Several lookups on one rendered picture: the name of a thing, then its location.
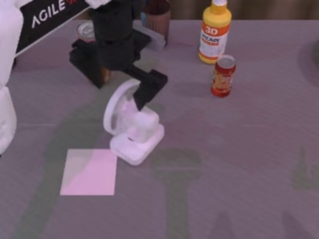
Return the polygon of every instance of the red can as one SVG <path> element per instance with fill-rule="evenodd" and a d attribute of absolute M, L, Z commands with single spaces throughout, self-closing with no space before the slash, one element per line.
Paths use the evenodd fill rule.
<path fill-rule="evenodd" d="M 236 60 L 234 57 L 222 55 L 217 59 L 210 88 L 214 96 L 224 98 L 230 94 L 235 71 Z"/>

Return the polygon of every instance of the mustard bottle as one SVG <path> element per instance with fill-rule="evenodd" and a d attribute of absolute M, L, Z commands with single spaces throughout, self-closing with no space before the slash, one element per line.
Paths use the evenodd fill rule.
<path fill-rule="evenodd" d="M 231 18 L 227 0 L 212 0 L 204 11 L 198 49 L 198 56 L 204 63 L 215 64 L 224 54 Z"/>

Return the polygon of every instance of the table surface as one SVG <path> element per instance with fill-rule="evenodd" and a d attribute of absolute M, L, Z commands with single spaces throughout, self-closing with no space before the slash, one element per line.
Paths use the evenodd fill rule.
<path fill-rule="evenodd" d="M 200 21 L 172 21 L 163 52 L 138 63 L 169 76 L 150 107 L 165 138 L 140 166 L 118 161 L 107 197 L 59 196 L 69 148 L 108 148 L 102 90 L 68 63 L 72 21 L 18 59 L 18 117 L 0 161 L 1 239 L 319 238 L 317 21 L 233 21 L 229 97 L 196 55 Z"/>

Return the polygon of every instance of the bottle label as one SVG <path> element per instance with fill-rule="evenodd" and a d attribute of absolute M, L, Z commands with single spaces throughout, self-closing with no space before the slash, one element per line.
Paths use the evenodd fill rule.
<path fill-rule="evenodd" d="M 212 0 L 211 2 L 216 6 L 225 6 L 227 4 L 227 0 Z"/>
<path fill-rule="evenodd" d="M 207 59 L 217 59 L 225 52 L 230 25 L 215 28 L 202 22 L 199 53 Z"/>

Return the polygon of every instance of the white plastic device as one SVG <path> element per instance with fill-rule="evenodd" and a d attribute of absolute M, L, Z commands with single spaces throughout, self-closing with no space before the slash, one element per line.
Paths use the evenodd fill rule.
<path fill-rule="evenodd" d="M 148 107 L 139 111 L 133 94 L 140 81 L 121 84 L 105 109 L 104 129 L 113 135 L 110 149 L 131 165 L 141 164 L 164 137 L 159 116 Z"/>
<path fill-rule="evenodd" d="M 10 1 L 0 2 L 0 155 L 8 148 L 16 130 L 16 114 L 6 84 L 15 58 L 22 13 Z"/>

